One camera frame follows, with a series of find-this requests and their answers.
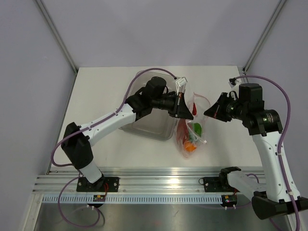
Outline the orange fruit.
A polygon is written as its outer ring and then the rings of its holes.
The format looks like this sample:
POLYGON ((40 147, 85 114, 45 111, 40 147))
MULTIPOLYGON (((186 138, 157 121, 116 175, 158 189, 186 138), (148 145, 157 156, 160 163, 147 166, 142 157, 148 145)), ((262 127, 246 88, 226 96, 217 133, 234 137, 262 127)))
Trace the orange fruit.
POLYGON ((186 141, 184 143, 184 149, 187 152, 194 152, 196 148, 197 148, 197 146, 194 143, 190 142, 190 141, 186 141))

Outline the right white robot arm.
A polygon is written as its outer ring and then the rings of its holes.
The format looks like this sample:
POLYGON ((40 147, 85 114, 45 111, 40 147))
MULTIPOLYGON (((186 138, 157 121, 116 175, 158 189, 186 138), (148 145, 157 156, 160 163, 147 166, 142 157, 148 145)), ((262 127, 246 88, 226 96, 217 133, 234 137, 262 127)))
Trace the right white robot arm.
POLYGON ((295 186, 280 142, 283 128, 279 114, 264 108, 259 84, 241 84, 236 99, 226 92, 221 93, 204 115, 223 122, 240 120, 248 129, 263 166, 265 186, 249 179, 238 167, 229 167, 221 170, 224 176, 218 179, 222 190, 235 188, 244 194, 261 220, 307 210, 308 200, 295 186))

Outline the clear zip top bag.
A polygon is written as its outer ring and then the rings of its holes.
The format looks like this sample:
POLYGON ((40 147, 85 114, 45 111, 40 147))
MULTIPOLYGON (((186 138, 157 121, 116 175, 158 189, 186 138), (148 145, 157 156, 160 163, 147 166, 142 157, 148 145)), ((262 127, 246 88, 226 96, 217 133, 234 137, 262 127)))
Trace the clear zip top bag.
POLYGON ((203 95, 193 93, 187 106, 193 115, 192 120, 180 119, 174 130, 175 144, 184 158, 190 158, 202 145, 206 144, 204 111, 210 108, 210 101, 203 95))

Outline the green bell pepper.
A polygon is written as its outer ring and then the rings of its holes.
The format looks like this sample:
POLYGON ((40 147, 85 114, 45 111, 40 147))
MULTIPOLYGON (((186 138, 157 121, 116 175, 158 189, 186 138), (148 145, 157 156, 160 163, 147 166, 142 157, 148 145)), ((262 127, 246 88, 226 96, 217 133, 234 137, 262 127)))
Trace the green bell pepper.
POLYGON ((189 141, 195 142, 202 137, 202 126, 199 123, 188 123, 189 141))

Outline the red toy lobster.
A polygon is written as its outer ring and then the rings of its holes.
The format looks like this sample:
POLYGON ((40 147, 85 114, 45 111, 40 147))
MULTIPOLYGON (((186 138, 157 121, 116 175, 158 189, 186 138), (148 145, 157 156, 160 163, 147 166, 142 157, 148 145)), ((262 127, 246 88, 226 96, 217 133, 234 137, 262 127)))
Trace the red toy lobster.
POLYGON ((188 123, 185 119, 180 119, 176 128, 176 141, 178 144, 184 145, 186 141, 189 141, 188 123))

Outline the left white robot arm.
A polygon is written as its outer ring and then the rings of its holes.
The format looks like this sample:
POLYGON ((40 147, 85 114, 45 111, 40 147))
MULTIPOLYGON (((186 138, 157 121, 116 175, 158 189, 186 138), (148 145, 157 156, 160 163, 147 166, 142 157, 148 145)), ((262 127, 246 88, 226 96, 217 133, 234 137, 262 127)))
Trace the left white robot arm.
POLYGON ((61 149, 73 167, 87 180, 94 192, 104 186, 104 175, 94 162, 92 147, 116 129, 138 121, 153 109, 165 110, 169 116, 192 120, 183 92, 168 92, 167 82, 161 77, 151 78, 144 87, 126 98, 115 112, 106 114, 82 126, 67 125, 61 149))

